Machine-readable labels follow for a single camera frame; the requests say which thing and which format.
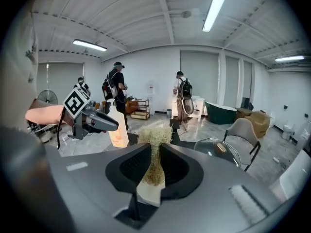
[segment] person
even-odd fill
[[[78,79],[78,83],[75,84],[73,88],[76,88],[76,87],[81,87],[81,89],[83,89],[86,92],[86,94],[91,96],[91,91],[90,91],[88,85],[86,83],[84,83],[84,79],[82,77],[80,77]]]
[[[124,76],[123,73],[121,73],[122,69],[125,68],[125,66],[122,65],[121,62],[116,62],[113,65],[113,69],[109,72],[109,78],[112,78],[113,83],[118,89],[118,95],[115,97],[115,103],[117,111],[124,114],[124,121],[126,125],[126,130],[129,129],[127,125],[127,118],[126,118],[126,110],[125,110],[125,95],[123,93],[123,90],[127,90],[127,86],[124,84]],[[105,113],[108,114],[109,105],[105,106]]]
[[[1,47],[0,125],[27,131],[27,120],[36,124],[58,124],[63,105],[36,99],[38,40],[31,13],[35,0],[29,0],[11,23]],[[65,113],[64,121],[73,125]]]
[[[182,105],[182,95],[181,95],[181,91],[180,91],[180,85],[186,79],[187,78],[184,76],[182,71],[177,72],[173,92],[174,92],[174,95],[177,94],[177,112],[178,112],[177,120],[179,121],[179,124],[182,124],[182,122],[187,123],[187,117],[188,117],[188,115],[184,111],[184,108]]]

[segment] dried grass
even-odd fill
[[[164,182],[159,147],[162,143],[171,142],[172,128],[169,126],[163,128],[143,128],[138,135],[138,143],[150,143],[151,145],[151,164],[142,178],[142,182],[158,186]]]

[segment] white ceiling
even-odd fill
[[[211,0],[37,0],[33,7],[39,49],[106,60],[170,44],[234,50],[278,67],[274,59],[310,48],[302,27],[281,0],[225,0],[209,33],[202,32]],[[190,11],[189,18],[182,18]],[[74,39],[108,48],[73,45]]]

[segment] cap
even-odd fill
[[[116,68],[116,67],[125,68],[125,66],[122,66],[122,63],[121,63],[121,62],[116,62],[115,64],[113,64],[113,68]]]

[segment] white chair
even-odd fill
[[[311,174],[311,158],[301,150],[288,169],[269,188],[282,201],[300,193]]]
[[[240,144],[229,143],[238,152],[242,166],[246,166],[244,170],[246,172],[261,148],[260,142],[255,135],[253,124],[245,118],[239,118],[226,130],[223,141],[230,135],[243,138],[253,146],[253,149],[249,152],[246,148],[241,147]]]

